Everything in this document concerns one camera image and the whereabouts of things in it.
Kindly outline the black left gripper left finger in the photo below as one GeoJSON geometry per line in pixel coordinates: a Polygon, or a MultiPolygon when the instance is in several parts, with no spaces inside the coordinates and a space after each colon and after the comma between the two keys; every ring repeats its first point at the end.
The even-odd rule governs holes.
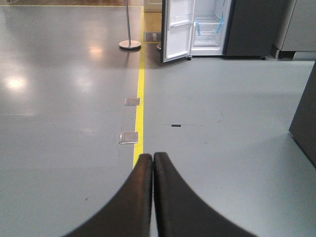
{"type": "Polygon", "coordinates": [[[68,237],[148,237],[152,210],[153,159],[141,154],[125,183],[94,216],[68,237]]]}

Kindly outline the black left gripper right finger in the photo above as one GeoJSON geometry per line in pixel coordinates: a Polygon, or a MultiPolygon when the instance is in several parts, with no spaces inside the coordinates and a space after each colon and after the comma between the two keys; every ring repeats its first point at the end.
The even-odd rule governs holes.
{"type": "Polygon", "coordinates": [[[154,154],[154,202],[160,237],[251,237],[205,203],[165,152],[154,154]]]}

